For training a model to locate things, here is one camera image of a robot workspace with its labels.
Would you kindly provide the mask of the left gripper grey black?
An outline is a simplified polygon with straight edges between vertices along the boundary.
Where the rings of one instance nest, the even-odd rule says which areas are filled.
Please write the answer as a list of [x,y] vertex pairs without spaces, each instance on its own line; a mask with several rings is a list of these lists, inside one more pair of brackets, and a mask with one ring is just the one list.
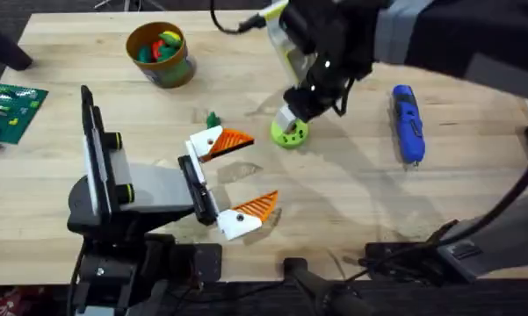
[[114,175],[115,201],[124,212],[169,215],[177,221],[193,213],[197,221],[217,226],[228,241],[261,228],[278,202],[278,191],[218,211],[206,187],[202,162],[253,145],[247,133],[216,126],[195,133],[184,142],[185,154],[177,158],[176,169],[131,163],[119,133],[110,133],[108,157]]

